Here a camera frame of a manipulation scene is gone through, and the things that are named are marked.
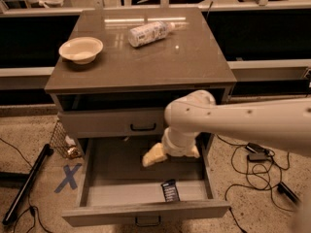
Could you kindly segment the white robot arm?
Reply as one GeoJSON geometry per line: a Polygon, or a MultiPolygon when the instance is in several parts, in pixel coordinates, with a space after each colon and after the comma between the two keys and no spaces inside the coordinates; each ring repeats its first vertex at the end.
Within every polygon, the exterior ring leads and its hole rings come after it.
{"type": "Polygon", "coordinates": [[[145,167],[171,156],[198,157],[195,138],[212,133],[311,156],[311,98],[218,105],[197,90],[168,104],[161,142],[142,159],[145,167]]]}

